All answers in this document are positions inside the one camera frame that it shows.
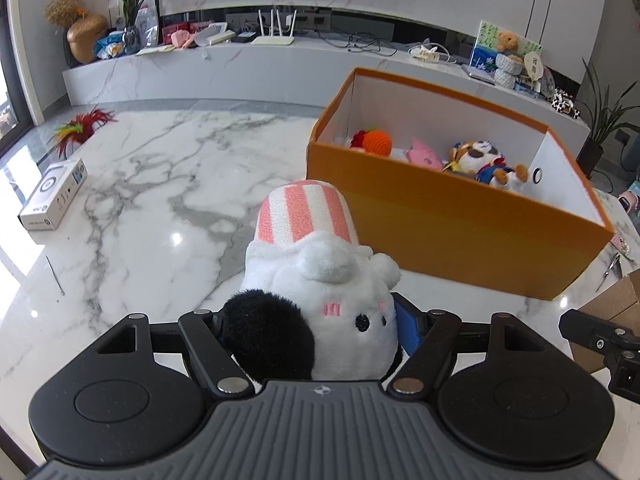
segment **black embroidered eye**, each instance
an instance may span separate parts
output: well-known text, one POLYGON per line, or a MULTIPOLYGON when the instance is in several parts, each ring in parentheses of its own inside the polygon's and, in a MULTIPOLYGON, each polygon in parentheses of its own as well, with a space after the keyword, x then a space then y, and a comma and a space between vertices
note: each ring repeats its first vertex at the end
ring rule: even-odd
POLYGON ((364 314, 360 314, 356 318, 356 328, 361 332, 366 332, 369 329, 369 318, 364 314))

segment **pink and white striped fabric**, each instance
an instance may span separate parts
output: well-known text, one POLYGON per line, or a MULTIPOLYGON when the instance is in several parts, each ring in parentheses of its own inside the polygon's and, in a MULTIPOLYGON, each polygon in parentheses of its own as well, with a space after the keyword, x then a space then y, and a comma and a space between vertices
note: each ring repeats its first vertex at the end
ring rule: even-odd
POLYGON ((315 231, 358 244, 349 208, 340 192, 326 182, 301 180, 275 189, 265 199, 254 239, 287 246, 315 231))

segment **gold vase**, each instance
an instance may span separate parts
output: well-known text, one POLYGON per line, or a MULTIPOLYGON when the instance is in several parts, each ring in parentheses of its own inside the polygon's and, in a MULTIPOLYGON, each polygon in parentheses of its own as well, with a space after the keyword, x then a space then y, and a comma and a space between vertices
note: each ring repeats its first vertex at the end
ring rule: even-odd
POLYGON ((66 40, 80 63, 91 63, 95 59, 95 42, 107 35, 108 27, 107 19, 100 14, 90 14, 71 25, 66 40))

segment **white tag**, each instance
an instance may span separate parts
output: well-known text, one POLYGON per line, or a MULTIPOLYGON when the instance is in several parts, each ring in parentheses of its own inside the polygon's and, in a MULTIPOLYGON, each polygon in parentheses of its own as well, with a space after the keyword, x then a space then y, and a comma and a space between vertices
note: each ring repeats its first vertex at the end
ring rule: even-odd
POLYGON ((545 70, 545 66, 542 64, 542 60, 537 52, 529 52, 524 57, 524 67, 527 69, 527 74, 532 81, 540 79, 545 70))

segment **orange crocheted toy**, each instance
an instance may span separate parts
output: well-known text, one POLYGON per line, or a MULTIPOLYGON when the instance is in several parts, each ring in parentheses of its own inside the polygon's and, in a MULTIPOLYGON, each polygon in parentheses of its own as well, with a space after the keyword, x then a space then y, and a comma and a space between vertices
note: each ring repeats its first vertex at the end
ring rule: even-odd
POLYGON ((373 130, 364 136, 362 147, 367 153, 389 156, 392 147, 391 137, 382 130, 373 130))

